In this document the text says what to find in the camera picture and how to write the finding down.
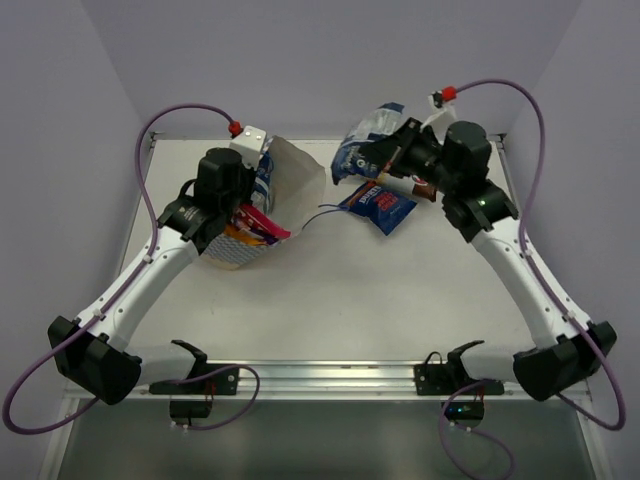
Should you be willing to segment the blue patterned paper bag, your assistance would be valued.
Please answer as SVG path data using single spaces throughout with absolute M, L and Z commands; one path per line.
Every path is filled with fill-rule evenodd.
M 250 247 L 224 232 L 205 249 L 202 257 L 216 267 L 235 270 L 299 235 L 324 200 L 327 169 L 311 154 L 279 136 L 266 141 L 253 191 L 247 204 L 291 232 L 273 245 Z

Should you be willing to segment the blue white snack bag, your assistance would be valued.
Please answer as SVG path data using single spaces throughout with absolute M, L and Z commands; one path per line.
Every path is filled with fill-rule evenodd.
M 331 162 L 331 177 L 338 185 L 349 176 L 374 179 L 380 168 L 365 159 L 360 149 L 393 134 L 399 127 L 405 106 L 387 102 L 366 114 L 341 141 Z

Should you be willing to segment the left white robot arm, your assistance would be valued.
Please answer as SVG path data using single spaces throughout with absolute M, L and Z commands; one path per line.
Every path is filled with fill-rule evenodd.
M 48 329 L 58 371 L 114 405 L 137 386 L 170 383 L 185 392 L 208 379 L 207 356 L 182 341 L 133 351 L 131 338 L 169 284 L 220 236 L 235 210 L 249 200 L 255 171 L 239 152 L 213 148 L 197 176 L 156 221 L 145 247 L 114 283 L 74 319 L 57 317 Z

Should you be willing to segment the dark blue chip bag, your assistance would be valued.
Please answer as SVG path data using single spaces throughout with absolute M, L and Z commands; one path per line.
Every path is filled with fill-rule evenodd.
M 374 182 L 366 182 L 339 206 L 369 219 L 385 236 L 389 236 L 416 208 L 417 202 Z

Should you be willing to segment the brown cassava chips bag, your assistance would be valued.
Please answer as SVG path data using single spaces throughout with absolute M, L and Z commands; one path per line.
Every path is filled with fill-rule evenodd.
M 398 178 L 389 173 L 380 173 L 376 178 L 376 183 L 396 192 L 425 199 L 432 203 L 437 199 L 437 190 L 433 186 L 411 176 Z

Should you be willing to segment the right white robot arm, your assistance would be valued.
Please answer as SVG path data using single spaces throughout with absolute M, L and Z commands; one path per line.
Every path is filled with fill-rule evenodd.
M 493 348 L 477 340 L 452 351 L 445 369 L 451 389 L 468 392 L 484 379 L 516 382 L 545 401 L 599 370 L 616 332 L 569 300 L 519 232 L 516 206 L 488 177 L 492 146 L 480 125 L 456 121 L 439 141 L 431 127 L 409 119 L 360 153 L 394 177 L 415 176 L 442 193 L 446 219 L 492 267 L 529 329 L 530 348 Z

